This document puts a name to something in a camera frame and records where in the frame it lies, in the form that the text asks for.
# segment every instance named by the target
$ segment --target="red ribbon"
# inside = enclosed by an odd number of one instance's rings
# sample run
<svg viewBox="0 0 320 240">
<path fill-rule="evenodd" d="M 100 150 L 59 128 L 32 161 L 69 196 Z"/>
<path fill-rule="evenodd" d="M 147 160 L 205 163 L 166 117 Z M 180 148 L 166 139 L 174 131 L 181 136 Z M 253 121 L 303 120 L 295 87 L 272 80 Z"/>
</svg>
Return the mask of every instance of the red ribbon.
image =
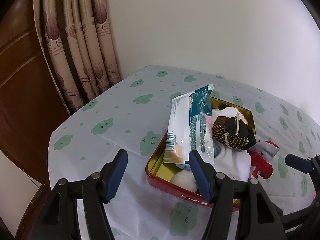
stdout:
<svg viewBox="0 0 320 240">
<path fill-rule="evenodd" d="M 270 163 L 268 163 L 259 153 L 248 151 L 251 157 L 251 166 L 256 167 L 252 172 L 252 176 L 257 178 L 258 171 L 261 171 L 259 174 L 264 179 L 269 179 L 273 173 L 273 168 Z"/>
</svg>

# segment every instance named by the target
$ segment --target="tablecloth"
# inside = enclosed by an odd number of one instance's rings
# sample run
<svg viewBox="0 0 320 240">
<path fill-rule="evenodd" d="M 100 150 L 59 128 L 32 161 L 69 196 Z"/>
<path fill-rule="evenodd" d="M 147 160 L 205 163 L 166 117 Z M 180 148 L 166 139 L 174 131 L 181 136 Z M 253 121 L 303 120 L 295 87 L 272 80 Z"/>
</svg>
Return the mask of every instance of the tablecloth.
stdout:
<svg viewBox="0 0 320 240">
<path fill-rule="evenodd" d="M 128 151 L 128 166 L 116 197 L 105 205 L 115 239 L 201 239 L 211 209 L 150 186 L 145 166 L 167 130 L 171 99 L 210 83 L 212 96 L 251 110 L 257 134 L 279 146 L 271 161 L 272 176 L 259 177 L 271 200 L 284 214 L 310 205 L 315 192 L 310 177 L 284 162 L 289 153 L 307 158 L 319 152 L 320 127 L 309 116 L 265 91 L 218 75 L 155 65 L 111 87 L 52 133 L 51 187 L 60 178 L 81 180 L 100 171 L 123 148 Z M 82 201 L 77 203 L 86 239 Z M 229 239 L 234 239 L 236 224 L 237 212 Z"/>
</svg>

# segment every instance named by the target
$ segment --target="barcode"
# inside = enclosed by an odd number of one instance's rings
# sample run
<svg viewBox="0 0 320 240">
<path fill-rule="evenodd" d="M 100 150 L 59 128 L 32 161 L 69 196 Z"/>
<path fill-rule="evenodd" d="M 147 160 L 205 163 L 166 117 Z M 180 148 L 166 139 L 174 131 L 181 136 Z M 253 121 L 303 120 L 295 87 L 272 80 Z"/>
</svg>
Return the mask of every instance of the barcode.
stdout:
<svg viewBox="0 0 320 240">
<path fill-rule="evenodd" d="M 174 150 L 174 137 L 173 137 L 173 132 L 172 131 L 167 133 L 167 143 L 165 145 L 165 149 L 167 151 L 173 151 Z"/>
</svg>

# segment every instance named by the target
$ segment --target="beige curtain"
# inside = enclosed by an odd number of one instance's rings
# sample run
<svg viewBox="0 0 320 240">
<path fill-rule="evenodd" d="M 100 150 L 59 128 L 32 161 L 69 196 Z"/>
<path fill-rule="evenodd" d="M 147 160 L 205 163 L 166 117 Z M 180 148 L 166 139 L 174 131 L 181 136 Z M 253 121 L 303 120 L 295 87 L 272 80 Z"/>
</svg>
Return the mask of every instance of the beige curtain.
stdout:
<svg viewBox="0 0 320 240">
<path fill-rule="evenodd" d="M 107 0 L 62 0 L 63 16 L 57 15 L 60 2 L 34 0 L 35 25 L 52 79 L 58 92 L 62 92 L 60 97 L 71 112 L 75 112 L 117 84 L 120 76 L 112 46 Z M 64 29 L 59 28 L 58 22 L 64 22 Z M 67 37 L 63 44 L 61 32 Z"/>
</svg>

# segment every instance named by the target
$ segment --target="blue rubber tip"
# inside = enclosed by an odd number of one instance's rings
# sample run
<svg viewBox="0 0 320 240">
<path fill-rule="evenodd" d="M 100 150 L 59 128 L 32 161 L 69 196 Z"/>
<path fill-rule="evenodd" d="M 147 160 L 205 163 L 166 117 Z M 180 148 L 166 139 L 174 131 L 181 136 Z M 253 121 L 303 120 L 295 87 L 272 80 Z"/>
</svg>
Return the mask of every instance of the blue rubber tip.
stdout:
<svg viewBox="0 0 320 240">
<path fill-rule="evenodd" d="M 105 199 L 108 202 L 110 202 L 110 200 L 116 196 L 118 187 L 122 180 L 127 164 L 128 164 L 128 154 L 126 151 L 123 151 L 121 153 L 121 156 L 119 157 L 119 160 L 115 164 L 115 167 L 113 169 L 113 173 L 110 176 L 110 179 L 108 180 L 107 193 L 105 195 Z"/>
<path fill-rule="evenodd" d="M 204 171 L 202 170 L 193 152 L 190 152 L 189 154 L 189 164 L 190 164 L 191 171 L 195 176 L 198 190 L 200 191 L 202 197 L 204 197 L 208 203 L 211 203 L 213 196 L 210 193 L 209 180 L 204 174 Z"/>
<path fill-rule="evenodd" d="M 298 171 L 301 171 L 305 174 L 313 171 L 311 161 L 300 158 L 298 156 L 288 154 L 285 157 L 284 161 L 285 161 L 285 164 L 287 164 L 289 167 L 294 168 Z"/>
</svg>

